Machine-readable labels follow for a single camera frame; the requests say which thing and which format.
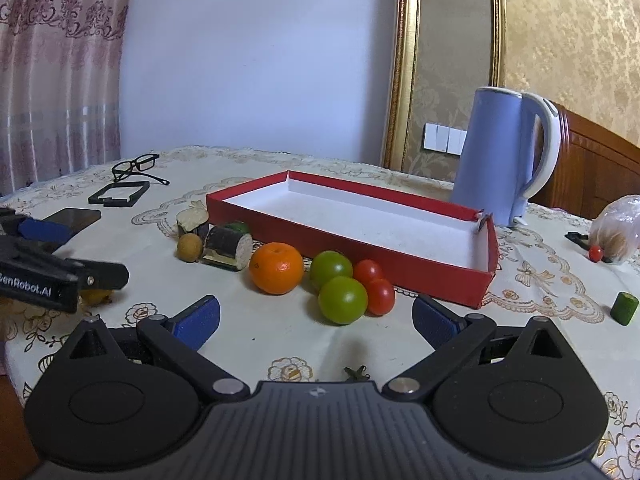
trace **brown wooden furniture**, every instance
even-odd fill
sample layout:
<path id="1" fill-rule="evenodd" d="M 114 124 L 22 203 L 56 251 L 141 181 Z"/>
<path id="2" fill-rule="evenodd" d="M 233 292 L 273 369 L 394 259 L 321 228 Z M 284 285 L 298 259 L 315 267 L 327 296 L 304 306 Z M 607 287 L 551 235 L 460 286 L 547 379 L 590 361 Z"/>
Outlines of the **brown wooden furniture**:
<path id="1" fill-rule="evenodd" d="M 640 194 L 640 148 L 556 104 L 560 113 L 558 163 L 532 199 L 593 219 L 621 196 Z"/>
<path id="2" fill-rule="evenodd" d="M 20 480 L 38 464 L 8 377 L 0 377 L 0 480 Z"/>

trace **eyeglasses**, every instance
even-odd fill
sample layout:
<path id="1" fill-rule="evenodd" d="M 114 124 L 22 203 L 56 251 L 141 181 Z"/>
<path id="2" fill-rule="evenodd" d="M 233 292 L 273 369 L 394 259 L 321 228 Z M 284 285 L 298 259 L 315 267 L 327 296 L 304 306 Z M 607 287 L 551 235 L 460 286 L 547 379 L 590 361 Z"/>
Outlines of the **eyeglasses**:
<path id="1" fill-rule="evenodd" d="M 168 180 L 145 173 L 145 171 L 150 170 L 156 165 L 156 160 L 158 160 L 159 157 L 160 155 L 158 155 L 157 153 L 147 153 L 146 155 L 137 156 L 133 160 L 123 160 L 122 162 L 119 162 L 113 168 L 111 168 L 111 173 L 113 173 L 113 181 L 120 182 L 128 176 L 143 175 L 157 180 L 164 186 L 168 186 Z"/>

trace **tablecloth flower pattern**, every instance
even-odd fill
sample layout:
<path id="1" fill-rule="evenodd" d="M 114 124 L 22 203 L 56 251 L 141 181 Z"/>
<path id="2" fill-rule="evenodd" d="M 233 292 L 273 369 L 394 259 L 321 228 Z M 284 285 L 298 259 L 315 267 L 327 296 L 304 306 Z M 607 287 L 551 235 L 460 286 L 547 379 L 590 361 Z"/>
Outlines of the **tablecloth flower pattern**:
<path id="1" fill-rule="evenodd" d="M 158 173 L 171 168 L 175 171 L 176 165 L 194 161 L 206 161 L 213 169 L 219 164 L 226 164 L 229 169 L 224 178 L 220 178 L 220 172 L 218 178 L 204 176 L 202 181 L 193 183 L 192 190 L 184 192 L 182 189 L 180 193 L 173 195 L 174 198 L 132 216 L 130 222 L 134 226 L 154 224 L 159 235 L 175 237 L 176 213 L 187 207 L 204 207 L 204 196 L 208 192 L 282 170 L 336 176 L 441 200 L 447 199 L 452 186 L 447 182 L 395 173 L 367 164 L 320 160 L 289 153 L 202 146 L 161 152 L 156 168 Z M 111 166 L 112 164 L 97 166 L 52 182 L 36 184 L 5 197 L 2 205 L 42 218 L 44 210 L 54 212 L 61 206 L 66 206 L 66 202 L 88 196 L 110 182 Z M 169 187 L 164 196 L 171 197 L 167 193 L 171 193 L 172 189 L 173 187 Z M 537 225 L 549 222 L 549 225 L 553 224 L 557 229 L 571 228 L 588 232 L 591 224 L 588 220 L 566 212 L 535 204 L 529 204 L 527 215 L 536 220 Z M 497 237 L 498 271 L 482 302 L 484 306 L 497 306 L 511 313 L 540 313 L 557 320 L 589 325 L 601 323 L 606 318 L 602 306 L 590 296 L 590 292 L 593 294 L 593 285 L 588 283 L 587 286 L 572 272 L 569 262 L 552 247 L 554 242 L 543 239 L 534 228 L 525 227 L 497 228 Z M 259 245 L 260 242 L 256 240 L 254 249 Z M 305 259 L 305 263 L 308 267 L 308 259 Z M 640 274 L 640 255 L 635 254 L 629 264 Z M 396 288 L 396 291 L 407 300 L 416 296 L 410 290 Z M 110 310 L 105 312 L 117 309 L 118 313 L 115 318 L 117 322 L 114 324 L 112 320 L 111 325 L 125 327 L 133 327 L 140 319 L 164 309 L 152 297 L 139 298 L 138 302 L 131 301 L 128 304 L 115 303 L 108 308 Z M 79 312 L 70 315 L 0 299 L 0 312 L 0 336 L 10 345 L 12 355 L 23 356 L 20 367 L 14 370 L 12 381 L 25 401 L 35 386 L 37 377 L 47 369 L 73 327 L 82 316 L 90 315 L 92 308 L 81 304 Z M 262 368 L 262 373 L 267 380 L 314 381 L 317 380 L 314 367 L 316 365 L 298 356 L 277 357 L 271 361 L 268 369 Z M 609 408 L 610 424 L 600 441 L 594 462 L 612 479 L 640 480 L 640 395 L 625 397 L 615 391 L 607 391 L 604 395 Z"/>

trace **green fruit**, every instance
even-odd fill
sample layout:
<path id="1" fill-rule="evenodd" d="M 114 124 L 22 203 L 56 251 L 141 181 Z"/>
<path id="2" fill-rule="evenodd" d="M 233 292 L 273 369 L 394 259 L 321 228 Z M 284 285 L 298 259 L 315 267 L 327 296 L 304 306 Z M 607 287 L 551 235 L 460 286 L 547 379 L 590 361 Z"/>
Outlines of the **green fruit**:
<path id="1" fill-rule="evenodd" d="M 328 320 L 347 325 L 360 318 L 367 309 L 367 291 L 353 278 L 336 276 L 320 290 L 318 302 Z"/>
<path id="2" fill-rule="evenodd" d="M 239 220 L 236 220 L 235 222 L 229 222 L 228 224 L 224 224 L 223 227 L 226 227 L 227 229 L 233 229 L 234 231 L 238 231 L 239 233 L 243 233 L 245 235 L 251 234 L 251 231 L 249 231 L 249 226 Z"/>
<path id="3" fill-rule="evenodd" d="M 342 254 L 336 251 L 323 251 L 311 262 L 309 278 L 316 290 L 320 290 L 325 283 L 336 276 L 347 278 L 353 276 L 353 266 Z"/>

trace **tablecloth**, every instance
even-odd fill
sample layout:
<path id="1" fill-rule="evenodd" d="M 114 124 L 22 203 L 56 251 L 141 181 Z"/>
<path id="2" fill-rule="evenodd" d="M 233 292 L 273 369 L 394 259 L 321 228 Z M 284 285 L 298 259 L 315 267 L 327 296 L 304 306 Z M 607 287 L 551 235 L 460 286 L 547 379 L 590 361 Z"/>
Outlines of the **tablecloth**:
<path id="1" fill-rule="evenodd" d="M 5 198 L 3 205 L 34 218 L 63 207 L 87 207 L 87 197 L 111 180 L 110 167 L 32 186 Z M 398 300 L 387 316 L 365 316 L 337 327 L 322 319 L 306 279 L 285 296 L 266 296 L 252 287 L 245 272 L 185 264 L 175 257 L 177 212 L 204 208 L 208 192 L 282 170 L 440 200 L 451 188 L 450 183 L 311 156 L 199 146 L 163 152 L 152 173 L 167 178 L 170 186 L 152 183 L 133 208 L 102 209 L 99 222 L 58 251 L 65 257 L 126 264 L 129 284 L 111 303 L 82 306 L 69 315 L 0 300 L 5 367 L 22 402 L 82 316 L 100 315 L 108 326 L 134 326 L 156 312 L 172 316 L 205 294 L 219 299 L 222 320 L 200 352 L 251 387 L 258 380 L 344 380 L 344 367 L 363 364 L 382 385 L 433 351 L 412 328 L 416 294 L 410 290 L 396 289 Z M 640 479 L 640 320 L 624 327 L 609 315 L 620 290 L 640 296 L 640 258 L 621 266 L 590 262 L 564 238 L 569 230 L 587 232 L 590 222 L 562 211 L 531 204 L 525 220 L 528 226 L 497 230 L 498 271 L 482 313 L 503 325 L 524 325 L 534 314 L 552 318 L 607 401 L 609 427 L 595 463 L 611 478 Z M 447 306 L 461 315 L 469 312 Z"/>

